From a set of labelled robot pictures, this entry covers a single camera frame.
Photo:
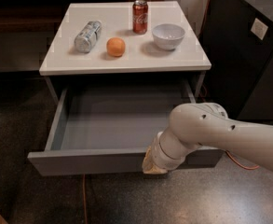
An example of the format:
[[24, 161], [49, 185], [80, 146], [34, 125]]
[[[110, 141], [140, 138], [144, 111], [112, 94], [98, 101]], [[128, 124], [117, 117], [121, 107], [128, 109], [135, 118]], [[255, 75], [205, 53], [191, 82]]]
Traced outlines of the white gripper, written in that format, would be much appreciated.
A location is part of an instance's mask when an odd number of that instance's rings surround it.
[[143, 173], [146, 175], [164, 175], [185, 161], [185, 157], [173, 159], [165, 153], [160, 144], [161, 135], [162, 133], [158, 133], [151, 147], [146, 150], [142, 164]]

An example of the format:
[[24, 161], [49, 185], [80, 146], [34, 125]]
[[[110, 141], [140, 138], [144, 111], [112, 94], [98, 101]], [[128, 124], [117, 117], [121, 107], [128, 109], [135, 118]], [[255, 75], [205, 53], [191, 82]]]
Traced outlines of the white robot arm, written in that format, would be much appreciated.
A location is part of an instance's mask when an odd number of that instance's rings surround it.
[[230, 151], [273, 172], [273, 126], [236, 121], [216, 103], [182, 104], [146, 151], [143, 172], [165, 174], [201, 147]]

